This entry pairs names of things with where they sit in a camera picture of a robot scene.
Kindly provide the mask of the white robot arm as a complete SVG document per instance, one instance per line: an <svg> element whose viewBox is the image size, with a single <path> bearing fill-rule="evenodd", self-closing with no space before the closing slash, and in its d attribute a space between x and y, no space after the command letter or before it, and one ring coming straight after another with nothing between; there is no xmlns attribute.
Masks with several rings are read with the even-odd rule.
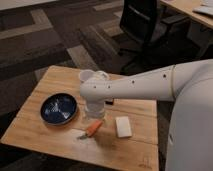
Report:
<svg viewBox="0 0 213 171"><path fill-rule="evenodd" d="M80 86L86 111L97 113L106 99L174 103L165 171L213 171L213 59L199 60Z"/></svg>

